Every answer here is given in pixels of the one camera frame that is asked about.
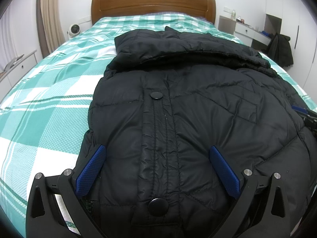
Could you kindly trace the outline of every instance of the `black garment on chair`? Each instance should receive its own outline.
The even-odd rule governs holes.
[[[290,37],[276,33],[267,47],[267,56],[281,67],[294,64],[290,40]]]

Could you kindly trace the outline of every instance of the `beige curtain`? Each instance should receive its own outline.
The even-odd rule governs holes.
[[[49,52],[65,42],[58,13],[58,0],[40,0],[41,13]]]

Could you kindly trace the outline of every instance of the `desk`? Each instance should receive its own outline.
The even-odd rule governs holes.
[[[271,39],[260,32],[239,23],[235,20],[231,20],[227,17],[220,16],[218,29],[220,31],[232,34],[239,38],[246,46],[251,47],[253,40],[268,46]]]

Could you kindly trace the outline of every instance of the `blue textured pad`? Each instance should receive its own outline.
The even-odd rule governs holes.
[[[76,179],[75,194],[78,197],[86,196],[88,194],[97,174],[106,160],[106,156],[106,147],[101,145]]]
[[[308,114],[308,111],[305,108],[297,107],[297,106],[292,106],[293,110]]]
[[[215,146],[210,148],[209,160],[227,193],[237,199],[241,193],[240,181]]]

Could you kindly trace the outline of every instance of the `bed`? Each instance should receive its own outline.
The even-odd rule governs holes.
[[[39,62],[0,105],[0,206],[25,236],[25,213],[34,175],[59,175],[75,166],[95,86],[115,57],[114,38],[134,29],[210,33],[242,43],[218,31],[215,0],[92,0],[93,27],[67,41]],[[317,105],[276,63],[271,67],[306,102]],[[72,219],[58,198],[68,227]]]

